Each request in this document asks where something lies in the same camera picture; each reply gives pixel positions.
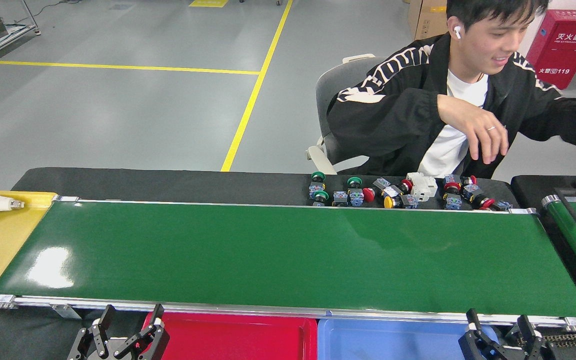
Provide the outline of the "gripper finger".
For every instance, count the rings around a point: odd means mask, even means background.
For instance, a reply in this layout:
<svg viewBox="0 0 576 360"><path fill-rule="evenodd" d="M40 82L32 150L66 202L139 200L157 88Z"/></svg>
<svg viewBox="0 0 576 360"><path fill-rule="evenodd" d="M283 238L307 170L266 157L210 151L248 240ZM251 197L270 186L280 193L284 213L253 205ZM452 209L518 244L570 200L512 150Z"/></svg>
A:
<svg viewBox="0 0 576 360"><path fill-rule="evenodd" d="M505 335L505 357L508 360L553 360L554 353L546 338L537 330L527 315L518 317Z"/></svg>
<svg viewBox="0 0 576 360"><path fill-rule="evenodd" d="M505 360L506 356L498 342L483 332L475 309L466 312L467 330L458 344L465 360Z"/></svg>

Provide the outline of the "person's right hand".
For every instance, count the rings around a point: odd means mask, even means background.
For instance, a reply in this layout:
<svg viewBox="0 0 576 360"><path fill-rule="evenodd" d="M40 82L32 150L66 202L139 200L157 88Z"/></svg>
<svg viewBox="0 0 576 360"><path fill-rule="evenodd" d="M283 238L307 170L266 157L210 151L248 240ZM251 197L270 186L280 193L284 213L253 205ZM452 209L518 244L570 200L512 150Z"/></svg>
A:
<svg viewBox="0 0 576 360"><path fill-rule="evenodd" d="M466 136L473 161L491 164L507 155L508 131L492 112L447 95L437 96L437 106L440 119Z"/></svg>

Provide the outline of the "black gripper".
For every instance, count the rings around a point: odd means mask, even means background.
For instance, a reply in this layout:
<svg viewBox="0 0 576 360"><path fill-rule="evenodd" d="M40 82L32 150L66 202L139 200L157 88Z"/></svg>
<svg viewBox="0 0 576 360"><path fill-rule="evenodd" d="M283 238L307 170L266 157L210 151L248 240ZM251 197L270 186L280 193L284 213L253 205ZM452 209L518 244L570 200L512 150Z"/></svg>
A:
<svg viewBox="0 0 576 360"><path fill-rule="evenodd" d="M170 335L165 329L165 308L156 304L150 322L142 330L127 339L109 339L110 328L116 310L106 305L102 315L88 328L80 328L67 355L68 360L160 360Z"/></svg>

